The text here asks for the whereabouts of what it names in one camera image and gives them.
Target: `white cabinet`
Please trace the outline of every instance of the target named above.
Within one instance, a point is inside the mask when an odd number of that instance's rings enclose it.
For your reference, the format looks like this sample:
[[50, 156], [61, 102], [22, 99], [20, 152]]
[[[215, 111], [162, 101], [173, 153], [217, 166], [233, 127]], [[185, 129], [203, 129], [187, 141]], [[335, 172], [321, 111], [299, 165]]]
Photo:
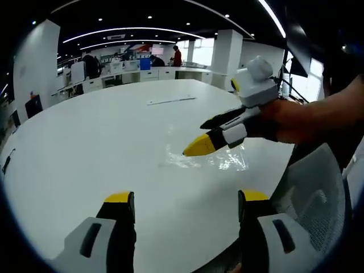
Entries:
[[161, 69], [159, 71], [160, 80], [174, 80], [176, 78], [176, 71], [173, 69]]
[[158, 71], [141, 71], [140, 81], [158, 81]]
[[90, 93], [90, 92], [104, 88], [102, 86], [101, 78], [95, 78], [94, 80], [89, 80], [89, 81], [83, 82], [82, 87], [84, 89], [84, 93]]
[[211, 84], [212, 83], [212, 72], [203, 72], [201, 81], [206, 84]]

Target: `white column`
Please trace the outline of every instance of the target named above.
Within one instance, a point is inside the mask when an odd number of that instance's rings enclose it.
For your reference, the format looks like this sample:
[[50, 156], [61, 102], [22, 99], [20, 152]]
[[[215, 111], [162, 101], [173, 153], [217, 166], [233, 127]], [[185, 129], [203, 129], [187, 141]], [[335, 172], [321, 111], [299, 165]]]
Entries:
[[40, 96], [43, 109], [54, 104], [57, 91], [57, 48], [60, 26], [46, 20], [35, 27], [16, 53], [14, 63], [14, 98], [20, 122], [28, 120], [25, 103], [30, 93]]
[[239, 68], [243, 36], [235, 30], [219, 30], [214, 44], [212, 70], [232, 75]]
[[195, 41], [189, 41], [188, 43], [188, 54], [187, 54], [187, 61], [192, 62], [193, 60], [193, 50], [195, 48]]

